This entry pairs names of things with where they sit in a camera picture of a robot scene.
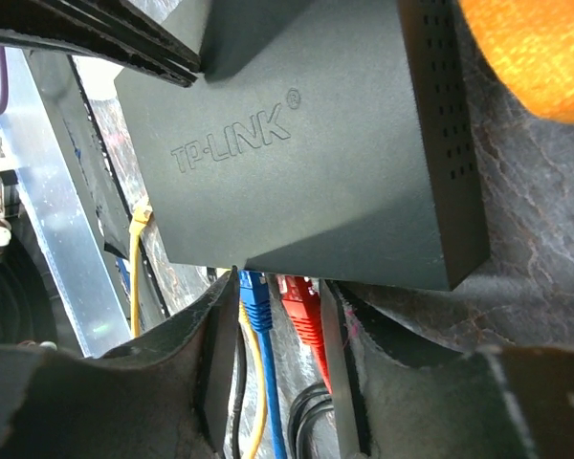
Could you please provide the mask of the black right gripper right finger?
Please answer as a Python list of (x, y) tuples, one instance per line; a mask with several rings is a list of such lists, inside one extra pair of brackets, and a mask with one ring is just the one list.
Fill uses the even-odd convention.
[(459, 353), (320, 283), (343, 458), (574, 458), (574, 347)]

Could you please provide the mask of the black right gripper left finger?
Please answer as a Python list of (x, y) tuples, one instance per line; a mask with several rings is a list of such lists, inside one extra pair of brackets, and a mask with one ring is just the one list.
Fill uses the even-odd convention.
[(220, 458), (237, 270), (103, 356), (0, 345), (0, 458)]

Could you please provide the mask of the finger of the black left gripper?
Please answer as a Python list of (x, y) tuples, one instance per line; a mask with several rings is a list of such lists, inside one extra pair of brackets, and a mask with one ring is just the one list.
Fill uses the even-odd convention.
[(84, 55), (189, 87), (201, 58), (129, 1), (0, 0), (0, 45)]

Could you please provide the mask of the black network switch box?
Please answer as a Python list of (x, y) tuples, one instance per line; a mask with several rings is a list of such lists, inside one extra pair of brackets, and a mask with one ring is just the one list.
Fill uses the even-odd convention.
[(489, 258), (452, 1), (183, 1), (117, 95), (173, 263), (448, 291)]

